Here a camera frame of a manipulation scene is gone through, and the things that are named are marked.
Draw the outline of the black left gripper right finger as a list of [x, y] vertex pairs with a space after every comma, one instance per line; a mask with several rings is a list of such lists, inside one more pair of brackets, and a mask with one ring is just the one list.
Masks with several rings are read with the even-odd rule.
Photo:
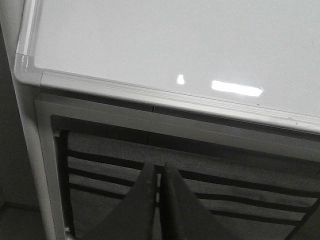
[[161, 174], [159, 214], [164, 240], [235, 240], [200, 203], [178, 169], [166, 163]]

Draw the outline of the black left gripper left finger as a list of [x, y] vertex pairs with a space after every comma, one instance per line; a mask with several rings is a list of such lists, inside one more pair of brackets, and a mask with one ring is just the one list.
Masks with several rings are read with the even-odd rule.
[[157, 172], [145, 163], [126, 197], [84, 240], [151, 240], [157, 194]]

